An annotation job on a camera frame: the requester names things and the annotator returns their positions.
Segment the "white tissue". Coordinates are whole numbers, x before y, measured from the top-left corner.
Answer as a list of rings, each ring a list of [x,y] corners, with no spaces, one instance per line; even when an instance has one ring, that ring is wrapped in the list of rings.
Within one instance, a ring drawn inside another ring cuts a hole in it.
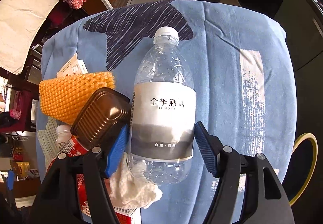
[[[144,172],[146,164],[140,161],[131,172],[128,166],[128,154],[123,157],[117,170],[109,178],[108,194],[112,205],[122,209],[147,209],[162,198],[163,192],[153,182],[148,181]]]

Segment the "red white milk carton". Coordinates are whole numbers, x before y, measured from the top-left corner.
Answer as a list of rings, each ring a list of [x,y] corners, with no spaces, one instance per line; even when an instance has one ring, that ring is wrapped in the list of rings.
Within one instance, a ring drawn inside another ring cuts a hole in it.
[[[53,208],[64,207],[62,215],[67,223],[84,222],[81,194],[86,195],[93,223],[141,223],[140,210],[134,209],[126,214],[125,210],[112,205],[107,191],[107,155],[116,138],[110,137],[103,144],[87,150],[72,136],[68,143],[73,144],[80,154],[69,155],[61,151],[48,168],[43,181],[48,188],[43,192],[43,198],[48,198]]]

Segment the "brown plastic tray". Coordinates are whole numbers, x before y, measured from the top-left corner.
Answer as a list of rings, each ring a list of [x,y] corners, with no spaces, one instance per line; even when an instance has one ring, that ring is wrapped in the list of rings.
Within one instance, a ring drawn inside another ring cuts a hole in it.
[[[114,140],[130,121],[131,103],[127,96],[111,89],[96,90],[72,124],[71,134],[87,150]]]

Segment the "clear plastic water bottle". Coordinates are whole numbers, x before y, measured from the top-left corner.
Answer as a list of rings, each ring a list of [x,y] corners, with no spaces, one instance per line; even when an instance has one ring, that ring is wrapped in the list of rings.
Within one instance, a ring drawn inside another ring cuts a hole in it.
[[[174,28],[159,28],[134,82],[128,166],[156,185],[183,181],[192,164],[196,93],[178,45]]]

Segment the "orange foam fruit net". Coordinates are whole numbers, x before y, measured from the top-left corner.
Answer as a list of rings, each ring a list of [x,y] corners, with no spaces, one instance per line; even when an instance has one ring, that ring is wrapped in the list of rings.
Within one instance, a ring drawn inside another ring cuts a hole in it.
[[[100,88],[115,88],[111,72],[43,80],[39,84],[41,112],[71,125],[92,94]]]

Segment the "small white paper box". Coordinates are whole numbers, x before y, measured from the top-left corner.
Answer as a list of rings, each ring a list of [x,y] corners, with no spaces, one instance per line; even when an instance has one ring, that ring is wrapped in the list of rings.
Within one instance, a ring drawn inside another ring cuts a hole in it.
[[[65,76],[83,75],[86,73],[88,73],[88,70],[85,66],[84,61],[78,59],[77,54],[74,54],[73,57],[64,64],[60,71],[58,71],[56,77],[61,78]]]

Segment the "blue tablecloth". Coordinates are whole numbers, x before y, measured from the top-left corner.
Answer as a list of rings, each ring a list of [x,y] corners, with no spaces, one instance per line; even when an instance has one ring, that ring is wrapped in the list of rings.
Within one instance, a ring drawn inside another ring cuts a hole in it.
[[[196,120],[238,153],[264,154],[283,180],[296,132],[296,85],[286,33],[266,15],[185,0],[111,9],[46,41],[42,78],[55,78],[77,55],[90,73],[111,71],[117,91],[132,97],[140,62],[163,26],[178,32],[179,50],[192,71]]]

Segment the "black bin yellow rim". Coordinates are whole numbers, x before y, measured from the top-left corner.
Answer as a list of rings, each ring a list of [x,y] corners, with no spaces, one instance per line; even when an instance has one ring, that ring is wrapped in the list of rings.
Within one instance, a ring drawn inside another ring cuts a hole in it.
[[[294,142],[292,155],[282,182],[290,206],[307,188],[318,159],[318,142],[314,134],[300,135]]]

